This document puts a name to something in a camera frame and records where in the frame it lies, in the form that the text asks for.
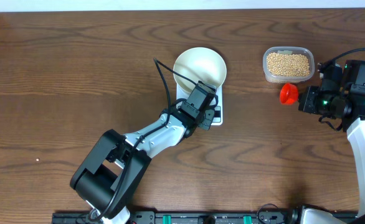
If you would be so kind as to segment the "red plastic measuring scoop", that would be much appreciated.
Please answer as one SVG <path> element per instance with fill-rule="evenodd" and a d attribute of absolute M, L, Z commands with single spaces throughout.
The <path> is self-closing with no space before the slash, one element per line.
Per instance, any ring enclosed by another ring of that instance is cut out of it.
<path fill-rule="evenodd" d="M 280 103 L 292 105 L 298 101 L 298 88 L 291 83 L 286 83 L 280 90 Z"/>

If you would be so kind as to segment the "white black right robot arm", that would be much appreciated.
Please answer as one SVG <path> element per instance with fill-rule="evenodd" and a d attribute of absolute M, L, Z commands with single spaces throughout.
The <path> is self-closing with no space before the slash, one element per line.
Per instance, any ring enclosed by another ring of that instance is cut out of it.
<path fill-rule="evenodd" d="M 300 94 L 298 109 L 317 114 L 320 123 L 341 120 L 335 131 L 347 134 L 353 150 L 360 196 L 357 222 L 365 223 L 365 61 L 347 60 L 343 67 L 325 62 L 318 71 L 321 85 Z"/>

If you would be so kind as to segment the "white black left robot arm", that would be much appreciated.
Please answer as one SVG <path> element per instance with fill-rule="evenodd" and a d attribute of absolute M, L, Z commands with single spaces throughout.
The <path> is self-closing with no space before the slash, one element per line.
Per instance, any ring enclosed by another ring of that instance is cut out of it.
<path fill-rule="evenodd" d="M 70 186 L 90 204 L 88 223 L 126 223 L 131 200 L 152 158 L 208 130 L 218 102 L 216 87 L 198 82 L 188 98 L 178 99 L 159 119 L 128 134 L 110 129 L 97 141 L 71 178 Z"/>

